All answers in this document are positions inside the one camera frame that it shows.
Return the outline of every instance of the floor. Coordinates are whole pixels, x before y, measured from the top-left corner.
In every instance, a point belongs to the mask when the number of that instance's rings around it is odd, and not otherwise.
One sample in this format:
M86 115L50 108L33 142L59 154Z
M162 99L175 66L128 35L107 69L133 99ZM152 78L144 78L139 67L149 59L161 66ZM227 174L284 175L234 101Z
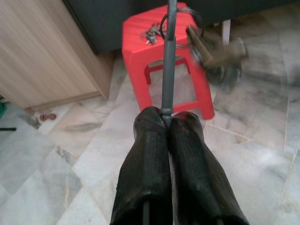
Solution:
M201 121L251 225L300 221L299 12L293 4L232 22L232 38L244 39L250 57L231 92L211 86L216 116ZM175 103L193 100L183 65L175 76ZM151 77L160 106L162 71ZM109 224L139 113L122 57L108 101L94 97L51 111L57 119L38 125L8 105L0 120L0 127L17 127L0 133L0 225Z

